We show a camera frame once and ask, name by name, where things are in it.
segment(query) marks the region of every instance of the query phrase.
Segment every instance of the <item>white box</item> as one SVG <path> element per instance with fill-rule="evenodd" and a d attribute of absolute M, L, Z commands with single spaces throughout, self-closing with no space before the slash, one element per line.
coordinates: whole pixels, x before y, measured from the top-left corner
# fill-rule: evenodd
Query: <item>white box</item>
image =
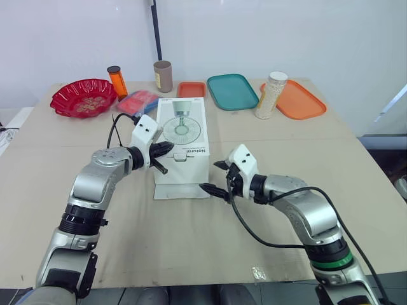
<path fill-rule="evenodd" d="M 204 98 L 160 98 L 157 122 L 163 133 L 157 142 L 174 148 L 158 161 L 168 169 L 154 169 L 154 199 L 207 198 L 199 183 L 209 181 L 209 142 Z"/>

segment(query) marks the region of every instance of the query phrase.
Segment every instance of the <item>white lid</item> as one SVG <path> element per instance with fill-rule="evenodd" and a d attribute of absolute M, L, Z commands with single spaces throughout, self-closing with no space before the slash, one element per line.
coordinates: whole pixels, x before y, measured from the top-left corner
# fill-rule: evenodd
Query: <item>white lid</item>
<path fill-rule="evenodd" d="M 273 71 L 268 75 L 269 78 L 274 79 L 275 81 L 287 81 L 288 76 L 284 72 Z"/>

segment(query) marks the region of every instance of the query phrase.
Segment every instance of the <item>wooden table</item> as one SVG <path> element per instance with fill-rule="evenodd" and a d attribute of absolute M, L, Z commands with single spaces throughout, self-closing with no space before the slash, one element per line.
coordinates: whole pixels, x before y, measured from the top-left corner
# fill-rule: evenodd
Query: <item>wooden table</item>
<path fill-rule="evenodd" d="M 310 81 L 298 81 L 324 100 Z M 261 80 L 251 84 L 259 93 Z M 50 88 L 0 158 L 0 287 L 34 285 L 75 176 L 106 145 L 114 110 L 84 120 L 58 116 L 49 103 L 62 85 Z M 174 97 L 176 88 L 162 96 Z M 130 82 L 128 89 L 156 90 L 152 82 Z M 252 110 L 218 109 L 209 92 L 205 107 L 212 162 L 245 143 L 262 174 L 301 177 L 325 190 L 378 273 L 407 270 L 406 203 L 332 108 L 305 121 L 279 111 L 263 121 Z M 130 121 L 118 128 L 122 141 L 130 141 Z M 212 166 L 210 182 L 224 187 L 224 172 Z M 259 244 L 220 199 L 155 201 L 153 191 L 151 171 L 118 184 L 109 225 L 100 230 L 93 287 L 251 282 L 259 280 L 254 271 L 268 281 L 313 278 L 303 250 Z M 237 204 L 263 239 L 299 243 L 276 209 L 242 199 Z"/>

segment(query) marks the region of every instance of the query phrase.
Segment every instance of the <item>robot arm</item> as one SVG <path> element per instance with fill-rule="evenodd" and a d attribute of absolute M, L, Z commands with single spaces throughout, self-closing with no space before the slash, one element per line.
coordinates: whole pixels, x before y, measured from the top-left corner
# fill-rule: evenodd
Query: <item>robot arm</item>
<path fill-rule="evenodd" d="M 379 305 L 342 236 L 333 207 L 325 198 L 304 190 L 278 200 L 279 195 L 307 187 L 307 184 L 294 177 L 259 175 L 256 158 L 243 144 L 234 149 L 226 161 L 215 165 L 228 171 L 226 179 L 232 196 L 272 204 L 288 217 L 320 283 L 316 291 L 321 304 Z M 231 202 L 230 192 L 213 184 L 200 186 L 209 194 Z"/>
<path fill-rule="evenodd" d="M 59 227 L 51 238 L 39 267 L 36 289 L 21 304 L 75 304 L 88 295 L 96 272 L 97 255 L 92 251 L 99 240 L 99 228 L 107 225 L 107 210 L 116 184 L 132 170 L 157 167 L 155 158 L 167 154 L 173 144 L 154 144 L 159 137 L 157 123 L 142 116 L 132 135 L 131 147 L 101 149 L 78 174 Z"/>

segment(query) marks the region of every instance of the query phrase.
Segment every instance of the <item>red glass bowl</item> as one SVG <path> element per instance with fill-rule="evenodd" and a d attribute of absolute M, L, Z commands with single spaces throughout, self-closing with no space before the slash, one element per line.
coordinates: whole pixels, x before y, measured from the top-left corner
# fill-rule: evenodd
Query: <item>red glass bowl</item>
<path fill-rule="evenodd" d="M 90 118 L 107 111 L 116 100 L 113 85 L 105 79 L 82 79 L 62 87 L 50 106 L 61 116 Z"/>

